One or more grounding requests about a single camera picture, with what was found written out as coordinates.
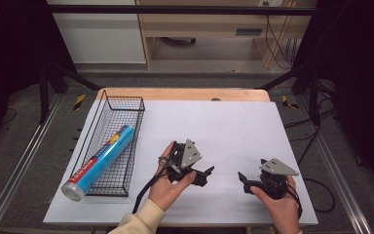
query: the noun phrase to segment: person's left hand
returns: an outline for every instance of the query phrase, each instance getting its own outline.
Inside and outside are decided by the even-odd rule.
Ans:
[[[166,150],[162,154],[162,157],[169,156],[172,146],[173,142],[167,146]],[[159,165],[156,174],[162,169],[162,167],[163,166]],[[163,211],[166,211],[175,202],[181,192],[194,181],[195,177],[196,172],[191,172],[182,178],[178,183],[172,184],[168,180],[168,176],[166,175],[165,171],[164,175],[160,176],[160,178],[151,187],[148,198]]]

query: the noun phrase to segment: white cabinet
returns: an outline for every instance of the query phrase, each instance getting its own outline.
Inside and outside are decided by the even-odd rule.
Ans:
[[[48,4],[134,5],[131,0],[48,0]],[[74,63],[145,63],[137,14],[54,14]]]

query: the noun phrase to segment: metal bracket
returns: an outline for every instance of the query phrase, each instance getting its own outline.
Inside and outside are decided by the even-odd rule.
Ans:
[[[188,166],[201,160],[202,158],[203,158],[202,154],[196,148],[193,141],[191,141],[190,139],[187,139],[185,149],[184,149],[184,155],[183,155],[183,159],[181,161],[180,167],[182,169],[185,169]]]
[[[273,175],[290,175],[290,176],[299,176],[299,173],[295,170],[288,167],[286,164],[281,162],[280,160],[274,158],[272,160],[267,161],[266,163],[260,166],[262,171]]]

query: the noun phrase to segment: black wire basket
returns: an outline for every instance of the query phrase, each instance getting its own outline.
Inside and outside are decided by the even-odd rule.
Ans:
[[[82,164],[93,157],[123,125],[132,126],[135,133],[130,144],[96,181],[87,196],[129,196],[136,142],[144,111],[145,106],[142,97],[109,97],[103,91],[89,133],[86,135],[83,144],[85,146],[89,143],[89,146]]]

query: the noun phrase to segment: sleeve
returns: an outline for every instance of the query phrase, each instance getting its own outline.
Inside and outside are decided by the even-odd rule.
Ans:
[[[126,214],[120,225],[109,234],[154,234],[165,216],[166,213],[163,210],[150,199],[146,199],[144,205],[136,214]]]

